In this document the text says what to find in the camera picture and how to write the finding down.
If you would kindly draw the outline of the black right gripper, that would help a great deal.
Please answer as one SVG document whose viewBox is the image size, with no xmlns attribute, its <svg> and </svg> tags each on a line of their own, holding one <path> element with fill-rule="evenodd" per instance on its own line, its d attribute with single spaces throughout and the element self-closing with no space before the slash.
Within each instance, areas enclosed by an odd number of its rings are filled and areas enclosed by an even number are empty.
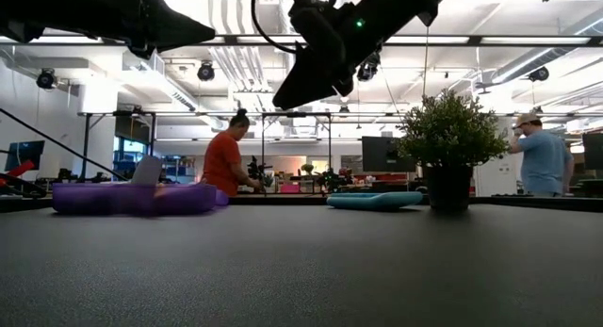
<svg viewBox="0 0 603 327">
<path fill-rule="evenodd" d="M 339 7 L 293 0 L 290 23 L 305 40 L 272 103 L 283 110 L 352 90 L 355 68 L 406 25 L 406 0 L 362 0 Z"/>
</svg>

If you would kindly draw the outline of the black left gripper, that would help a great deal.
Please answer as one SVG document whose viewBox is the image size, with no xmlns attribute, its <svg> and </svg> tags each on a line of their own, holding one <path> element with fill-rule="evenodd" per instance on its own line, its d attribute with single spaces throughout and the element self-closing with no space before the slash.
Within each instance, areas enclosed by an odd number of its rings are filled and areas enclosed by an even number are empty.
<svg viewBox="0 0 603 327">
<path fill-rule="evenodd" d="M 165 0 L 1 0 L 3 36 L 28 43 L 47 28 L 124 41 L 140 58 L 216 36 Z"/>
</svg>

